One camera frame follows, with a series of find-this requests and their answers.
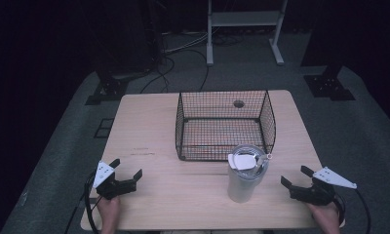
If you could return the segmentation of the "black stand base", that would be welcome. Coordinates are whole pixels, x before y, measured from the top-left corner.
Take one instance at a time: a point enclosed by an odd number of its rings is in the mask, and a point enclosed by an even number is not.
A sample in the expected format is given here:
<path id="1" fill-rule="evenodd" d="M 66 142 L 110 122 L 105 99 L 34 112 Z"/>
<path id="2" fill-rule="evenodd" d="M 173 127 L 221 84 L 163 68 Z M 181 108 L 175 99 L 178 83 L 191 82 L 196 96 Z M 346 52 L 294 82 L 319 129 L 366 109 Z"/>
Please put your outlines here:
<path id="1" fill-rule="evenodd" d="M 342 65 L 329 64 L 322 74 L 305 75 L 304 80 L 314 98 L 329 98 L 333 101 L 354 100 L 352 93 L 338 79 Z"/>
<path id="2" fill-rule="evenodd" d="M 94 93 L 88 96 L 86 105 L 98 105 L 103 101 L 120 100 L 126 93 L 128 81 L 113 78 L 110 82 L 99 82 Z"/>

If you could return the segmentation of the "person's left hand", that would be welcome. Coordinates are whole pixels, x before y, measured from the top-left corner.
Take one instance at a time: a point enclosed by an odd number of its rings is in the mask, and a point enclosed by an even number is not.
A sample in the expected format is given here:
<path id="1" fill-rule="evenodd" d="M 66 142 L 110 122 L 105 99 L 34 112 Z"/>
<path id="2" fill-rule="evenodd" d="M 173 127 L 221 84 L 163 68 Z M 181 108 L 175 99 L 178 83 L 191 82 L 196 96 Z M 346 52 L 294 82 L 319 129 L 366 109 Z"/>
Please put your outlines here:
<path id="1" fill-rule="evenodd" d="M 115 234 L 120 217 L 121 200 L 119 197 L 114 197 L 107 200 L 100 197 L 97 203 L 97 209 L 102 221 L 102 228 L 100 234 Z"/>

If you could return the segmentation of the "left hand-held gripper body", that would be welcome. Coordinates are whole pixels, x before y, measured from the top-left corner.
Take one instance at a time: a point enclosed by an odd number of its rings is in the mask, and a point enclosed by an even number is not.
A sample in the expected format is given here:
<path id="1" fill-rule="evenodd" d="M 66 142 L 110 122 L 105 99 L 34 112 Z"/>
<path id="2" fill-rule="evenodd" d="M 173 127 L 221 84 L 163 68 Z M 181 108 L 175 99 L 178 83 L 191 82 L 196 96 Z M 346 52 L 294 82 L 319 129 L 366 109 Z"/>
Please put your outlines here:
<path id="1" fill-rule="evenodd" d="M 127 180 L 117 180 L 115 178 L 115 169 L 103 161 L 99 161 L 97 164 L 93 188 L 98 195 L 107 200 L 137 190 L 137 181 L 134 181 L 133 177 Z"/>

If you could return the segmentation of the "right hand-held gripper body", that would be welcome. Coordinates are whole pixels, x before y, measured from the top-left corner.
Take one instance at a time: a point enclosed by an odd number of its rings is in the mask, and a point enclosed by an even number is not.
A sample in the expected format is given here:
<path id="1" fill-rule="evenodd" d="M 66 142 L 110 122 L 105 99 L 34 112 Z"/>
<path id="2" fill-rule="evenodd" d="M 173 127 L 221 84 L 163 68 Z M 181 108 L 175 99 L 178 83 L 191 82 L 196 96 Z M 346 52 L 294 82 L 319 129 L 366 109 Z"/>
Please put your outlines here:
<path id="1" fill-rule="evenodd" d="M 339 175 L 328 167 L 313 171 L 312 185 L 299 187 L 293 185 L 289 189 L 290 197 L 300 202 L 325 206 L 335 199 L 335 186 L 356 189 L 357 184 Z"/>

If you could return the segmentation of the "person's right hand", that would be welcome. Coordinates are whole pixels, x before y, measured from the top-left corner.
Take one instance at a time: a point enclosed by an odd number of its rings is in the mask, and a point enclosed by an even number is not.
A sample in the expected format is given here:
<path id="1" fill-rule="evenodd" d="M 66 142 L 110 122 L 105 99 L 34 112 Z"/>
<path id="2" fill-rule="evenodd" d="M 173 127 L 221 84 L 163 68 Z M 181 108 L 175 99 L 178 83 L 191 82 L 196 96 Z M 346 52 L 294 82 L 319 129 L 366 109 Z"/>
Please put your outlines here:
<path id="1" fill-rule="evenodd" d="M 307 204 L 307 208 L 324 234 L 340 234 L 339 213 L 334 203 L 325 206 Z"/>

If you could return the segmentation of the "white metal stand frame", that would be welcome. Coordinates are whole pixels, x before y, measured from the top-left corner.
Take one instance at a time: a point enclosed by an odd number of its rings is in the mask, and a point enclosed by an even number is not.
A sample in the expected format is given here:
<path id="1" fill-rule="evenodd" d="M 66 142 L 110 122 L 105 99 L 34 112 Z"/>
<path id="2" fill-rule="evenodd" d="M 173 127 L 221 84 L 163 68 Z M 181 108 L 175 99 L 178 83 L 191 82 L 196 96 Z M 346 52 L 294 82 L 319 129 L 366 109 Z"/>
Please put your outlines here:
<path id="1" fill-rule="evenodd" d="M 213 29 L 215 27 L 274 26 L 275 33 L 269 39 L 269 44 L 276 63 L 283 65 L 285 62 L 278 47 L 278 40 L 288 2 L 289 0 L 283 0 L 278 11 L 214 12 L 213 0 L 208 0 L 206 64 L 214 64 Z"/>

